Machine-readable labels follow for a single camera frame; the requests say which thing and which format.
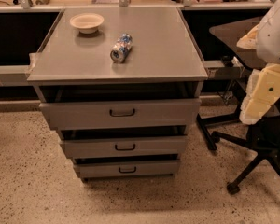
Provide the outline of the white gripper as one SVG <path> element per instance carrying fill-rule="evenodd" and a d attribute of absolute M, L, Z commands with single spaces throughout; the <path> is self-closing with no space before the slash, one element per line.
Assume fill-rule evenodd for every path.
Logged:
<path fill-rule="evenodd" d="M 280 98 L 280 64 L 268 63 L 254 70 L 246 87 L 239 119 L 243 124 L 257 123 Z"/>

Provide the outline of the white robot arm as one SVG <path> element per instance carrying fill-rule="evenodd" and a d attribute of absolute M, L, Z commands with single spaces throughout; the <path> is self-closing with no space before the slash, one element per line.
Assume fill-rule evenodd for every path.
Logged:
<path fill-rule="evenodd" d="M 248 79 L 246 97 L 241 104 L 240 121 L 257 123 L 280 98 L 280 0 L 260 23 L 239 39 L 237 46 L 254 49 L 267 64 L 254 70 Z"/>

